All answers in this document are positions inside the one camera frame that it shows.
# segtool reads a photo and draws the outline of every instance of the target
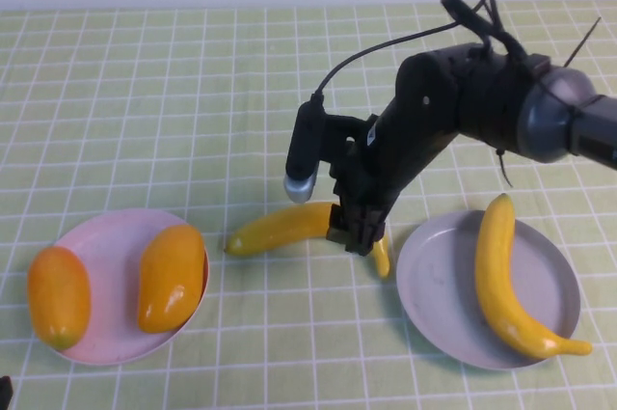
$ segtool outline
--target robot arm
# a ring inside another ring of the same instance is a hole
[[[526,55],[462,1],[442,3],[483,43],[409,57],[380,116],[327,114],[320,90],[298,111],[285,189],[293,202],[308,201],[319,163],[329,163],[339,204],[328,237],[350,253],[371,251],[401,191],[459,134],[542,163],[570,153],[617,169],[616,99],[598,96],[580,71]],[[487,36],[507,54],[496,54]]]

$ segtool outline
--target plate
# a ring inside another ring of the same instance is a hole
[[[185,223],[157,209],[111,211],[78,225],[55,242],[84,262],[92,291],[92,315],[84,338],[58,354],[84,365],[124,364],[154,352],[184,328],[186,322],[165,333],[144,333],[137,325],[137,302],[142,253],[159,232]],[[208,280],[205,248],[204,257],[198,308]]]
[[[457,211],[431,219],[407,239],[396,284],[412,323],[449,356],[482,369],[518,369],[543,360],[505,344],[487,324],[475,293],[475,244],[484,211]],[[512,283],[527,312],[570,338],[580,317],[577,277],[541,233],[517,221]]]

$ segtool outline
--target orange mango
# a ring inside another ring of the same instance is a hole
[[[166,228],[140,260],[138,325],[146,333],[181,326],[201,300],[206,253],[201,233],[191,225]]]
[[[41,250],[27,273],[28,308],[37,337],[57,350],[76,345],[86,334],[92,312],[90,279],[69,249]]]

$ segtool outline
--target banana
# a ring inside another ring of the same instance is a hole
[[[510,275],[515,225],[512,200],[502,193],[485,211],[475,252],[476,293],[489,326],[504,342],[529,357],[589,355],[590,342],[556,335],[531,317],[518,301]]]
[[[228,239],[225,252],[232,256],[251,256],[305,239],[325,238],[332,203],[293,205],[267,214],[241,227]],[[390,272],[388,238],[373,246],[372,256],[380,278]]]

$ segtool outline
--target grid pattern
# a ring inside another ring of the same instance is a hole
[[[617,2],[501,4],[529,51],[573,62],[617,95]],[[591,357],[516,372],[468,368],[408,321],[371,259],[305,241],[235,260],[225,235],[289,201],[283,165],[298,105],[366,46],[448,22],[439,6],[0,14],[0,373],[14,409],[558,409],[617,401],[617,174],[580,158],[532,164],[458,138],[389,218],[392,256],[427,218],[483,208],[507,190],[519,218],[579,276],[577,334]],[[453,30],[364,57],[326,91],[365,118],[391,100],[414,52],[475,38]],[[325,168],[316,200],[331,200]],[[201,309],[170,346],[122,367],[57,358],[28,320],[38,249],[105,210],[166,209],[203,232],[212,264]]]

